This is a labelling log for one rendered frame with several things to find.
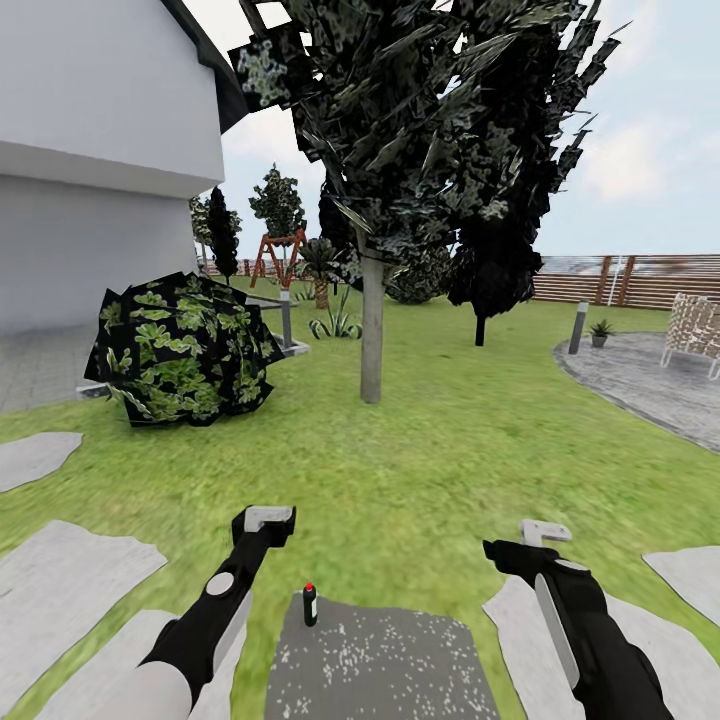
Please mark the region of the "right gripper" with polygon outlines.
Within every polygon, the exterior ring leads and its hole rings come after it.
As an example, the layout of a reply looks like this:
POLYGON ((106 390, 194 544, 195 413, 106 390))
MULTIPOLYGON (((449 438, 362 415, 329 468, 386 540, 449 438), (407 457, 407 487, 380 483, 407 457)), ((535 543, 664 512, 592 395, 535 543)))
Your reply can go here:
POLYGON ((526 576, 528 560, 540 556, 561 557, 559 552, 554 549, 549 549, 548 547, 529 547, 528 545, 515 543, 515 541, 493 541, 493 543, 491 543, 490 541, 484 540, 483 547, 487 559, 495 561, 495 567, 501 573, 520 575, 530 586, 532 584, 528 582, 528 576, 526 576))

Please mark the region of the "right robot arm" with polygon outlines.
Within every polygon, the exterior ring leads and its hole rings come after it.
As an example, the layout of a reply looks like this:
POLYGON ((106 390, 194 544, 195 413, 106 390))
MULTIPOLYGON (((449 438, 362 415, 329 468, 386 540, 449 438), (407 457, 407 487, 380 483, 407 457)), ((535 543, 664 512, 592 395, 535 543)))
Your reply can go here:
POLYGON ((519 531, 519 543, 484 540, 485 555, 501 573, 520 575, 534 589, 586 720, 674 720, 655 668, 607 613, 605 594, 591 571, 543 547, 542 539, 570 541, 568 528, 523 519, 519 531))

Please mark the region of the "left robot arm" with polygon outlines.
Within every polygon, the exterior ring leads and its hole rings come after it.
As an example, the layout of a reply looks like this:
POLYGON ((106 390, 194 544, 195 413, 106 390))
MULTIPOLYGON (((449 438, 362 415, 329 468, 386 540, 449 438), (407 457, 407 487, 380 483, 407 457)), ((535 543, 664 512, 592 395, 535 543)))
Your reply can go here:
POLYGON ((233 553, 207 581, 203 598, 162 628, 153 650, 89 720, 189 720, 247 624, 250 587, 267 549, 280 549, 293 535, 294 513, 289 506, 246 506, 230 522, 233 553))

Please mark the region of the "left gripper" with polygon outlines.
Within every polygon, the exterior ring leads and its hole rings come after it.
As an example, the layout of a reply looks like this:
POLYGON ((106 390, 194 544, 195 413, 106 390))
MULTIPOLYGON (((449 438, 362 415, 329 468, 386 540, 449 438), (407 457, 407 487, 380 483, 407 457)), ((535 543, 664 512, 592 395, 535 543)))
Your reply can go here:
POLYGON ((252 549, 259 556, 262 565, 267 549, 280 549, 287 544, 287 536, 293 535, 295 531, 295 516, 280 522, 264 520, 256 532, 246 532, 246 512, 242 512, 230 522, 230 526, 233 531, 234 550, 245 547, 252 549))

